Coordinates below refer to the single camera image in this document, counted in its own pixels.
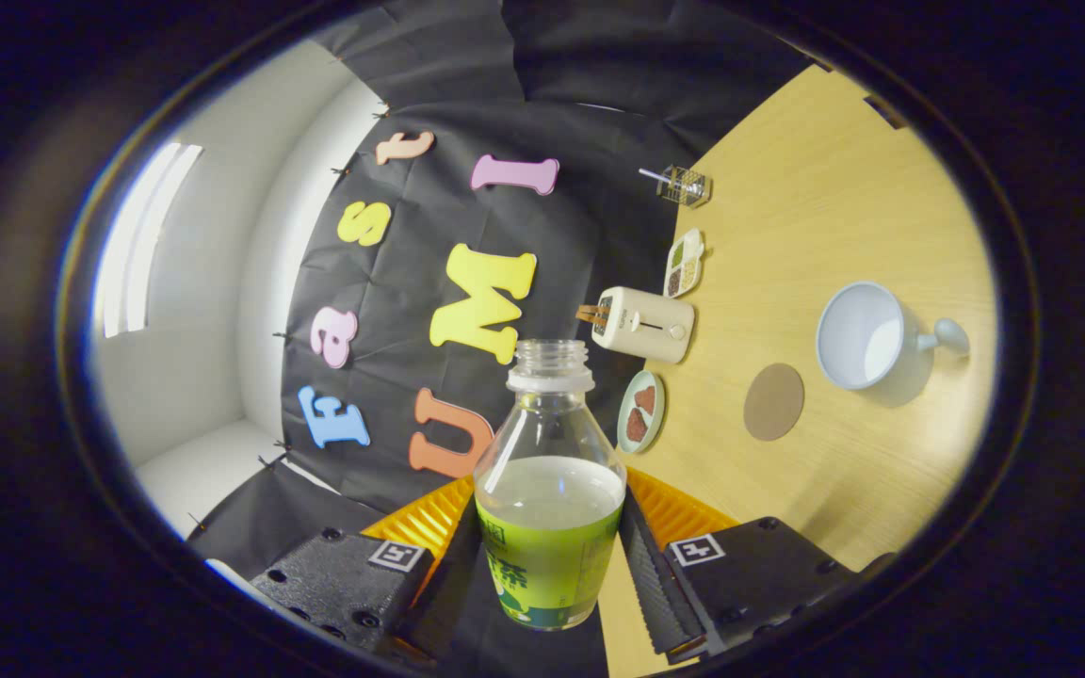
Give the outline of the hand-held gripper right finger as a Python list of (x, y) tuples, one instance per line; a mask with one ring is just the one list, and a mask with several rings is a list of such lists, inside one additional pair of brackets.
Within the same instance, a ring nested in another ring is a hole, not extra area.
[(620, 537), (647, 634), (669, 664), (752, 654), (870, 583), (779, 519), (741, 523), (628, 469)]

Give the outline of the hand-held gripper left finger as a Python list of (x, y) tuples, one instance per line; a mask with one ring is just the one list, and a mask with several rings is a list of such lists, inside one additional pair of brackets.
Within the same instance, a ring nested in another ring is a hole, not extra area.
[(260, 511), (248, 592), (344, 670), (435, 671), (454, 655), (477, 574), (470, 479), (391, 512), (277, 477)]

